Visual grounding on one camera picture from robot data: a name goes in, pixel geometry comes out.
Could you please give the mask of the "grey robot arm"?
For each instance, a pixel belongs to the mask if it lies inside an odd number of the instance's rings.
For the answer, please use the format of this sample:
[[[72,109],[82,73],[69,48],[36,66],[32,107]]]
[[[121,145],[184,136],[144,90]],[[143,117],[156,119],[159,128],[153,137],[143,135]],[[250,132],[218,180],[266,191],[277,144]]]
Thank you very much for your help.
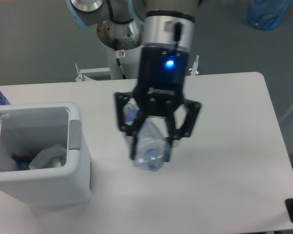
[[[67,5],[85,27],[111,21],[143,26],[137,83],[131,92],[115,93],[119,129],[132,138],[130,158],[137,155],[138,134],[148,117],[166,121],[169,144],[190,137],[201,104],[184,97],[183,87],[197,0],[69,0]]]

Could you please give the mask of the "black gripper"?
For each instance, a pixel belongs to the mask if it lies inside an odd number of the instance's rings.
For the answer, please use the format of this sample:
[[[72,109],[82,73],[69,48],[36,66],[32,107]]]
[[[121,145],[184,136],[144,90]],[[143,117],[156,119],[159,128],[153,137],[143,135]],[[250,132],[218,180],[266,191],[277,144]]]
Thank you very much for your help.
[[[137,155],[138,134],[148,116],[165,117],[169,145],[165,162],[170,162],[172,148],[182,138],[191,137],[201,111],[201,103],[184,99],[183,87],[189,54],[163,47],[143,47],[138,80],[133,91],[115,92],[118,129],[130,139],[129,158]],[[124,107],[134,99],[139,110],[131,124],[125,122]],[[183,122],[176,124],[175,112],[184,111]]]

